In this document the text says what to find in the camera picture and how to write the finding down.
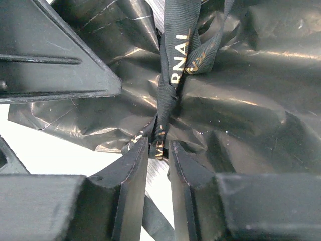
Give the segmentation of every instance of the black plastic bracket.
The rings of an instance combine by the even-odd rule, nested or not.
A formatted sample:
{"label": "black plastic bracket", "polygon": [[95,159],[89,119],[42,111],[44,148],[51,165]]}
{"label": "black plastic bracket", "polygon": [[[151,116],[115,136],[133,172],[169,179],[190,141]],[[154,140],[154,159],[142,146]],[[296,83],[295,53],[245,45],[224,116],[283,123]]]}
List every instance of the black plastic bracket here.
{"label": "black plastic bracket", "polygon": [[0,240],[139,241],[148,141],[86,178],[0,175]]}
{"label": "black plastic bracket", "polygon": [[116,96],[121,80],[45,0],[3,0],[0,104]]}
{"label": "black plastic bracket", "polygon": [[176,240],[321,240],[321,176],[212,173],[170,144]]}
{"label": "black plastic bracket", "polygon": [[29,171],[18,159],[7,142],[0,137],[0,174],[15,173],[29,174]]}

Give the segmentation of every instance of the black plastic bag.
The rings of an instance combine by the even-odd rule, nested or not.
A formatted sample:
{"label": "black plastic bag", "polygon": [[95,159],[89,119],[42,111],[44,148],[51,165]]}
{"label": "black plastic bag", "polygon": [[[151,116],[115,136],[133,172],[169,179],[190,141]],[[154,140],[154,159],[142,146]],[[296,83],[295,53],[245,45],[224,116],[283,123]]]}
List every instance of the black plastic bag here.
{"label": "black plastic bag", "polygon": [[[224,1],[202,4],[199,33],[222,24]],[[157,31],[143,0],[52,4],[123,80],[118,97],[11,105],[9,120],[84,147],[120,152],[154,116]],[[168,140],[209,170],[321,172],[321,4],[235,1],[211,73],[188,76]]]}

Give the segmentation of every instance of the crumpled plastic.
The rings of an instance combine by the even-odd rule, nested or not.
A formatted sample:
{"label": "crumpled plastic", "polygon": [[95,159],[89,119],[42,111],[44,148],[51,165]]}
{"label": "crumpled plastic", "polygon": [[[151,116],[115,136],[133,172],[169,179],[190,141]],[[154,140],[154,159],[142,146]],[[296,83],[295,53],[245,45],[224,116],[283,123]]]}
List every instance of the crumpled plastic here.
{"label": "crumpled plastic", "polygon": [[[202,41],[222,24],[223,4],[202,4]],[[52,6],[123,80],[122,94],[13,104],[9,120],[120,152],[156,113],[161,64],[152,10],[144,0]],[[179,140],[216,172],[320,174],[320,10],[315,0],[236,0],[212,72],[185,80],[165,148]]]}

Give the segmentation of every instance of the shiny plastic wrinkle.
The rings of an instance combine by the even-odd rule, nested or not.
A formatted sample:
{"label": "shiny plastic wrinkle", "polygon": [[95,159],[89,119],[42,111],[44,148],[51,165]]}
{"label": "shiny plastic wrinkle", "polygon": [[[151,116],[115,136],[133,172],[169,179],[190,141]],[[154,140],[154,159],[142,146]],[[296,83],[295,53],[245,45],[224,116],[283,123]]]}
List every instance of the shiny plastic wrinkle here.
{"label": "shiny plastic wrinkle", "polygon": [[[152,10],[143,0],[52,5],[123,80],[118,97],[11,105],[9,120],[84,147],[120,152],[156,113],[160,75]],[[201,41],[224,1],[202,4]],[[321,173],[321,4],[238,1],[209,74],[188,76],[168,140],[212,171]]]}

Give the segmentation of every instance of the black strap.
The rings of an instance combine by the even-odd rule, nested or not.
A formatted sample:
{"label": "black strap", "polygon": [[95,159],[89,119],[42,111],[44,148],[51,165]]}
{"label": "black strap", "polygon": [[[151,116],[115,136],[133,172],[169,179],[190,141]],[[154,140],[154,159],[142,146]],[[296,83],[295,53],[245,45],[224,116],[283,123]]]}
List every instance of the black strap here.
{"label": "black strap", "polygon": [[142,227],[155,241],[175,241],[174,229],[146,195]]}
{"label": "black strap", "polygon": [[209,72],[223,36],[224,23],[234,0],[225,0],[224,21],[219,31],[201,44],[196,24],[201,0],[165,0],[165,32],[160,43],[162,75],[157,89],[157,114],[123,148],[130,150],[141,137],[149,137],[149,156],[161,160],[169,118],[177,103],[177,87],[185,74]]}

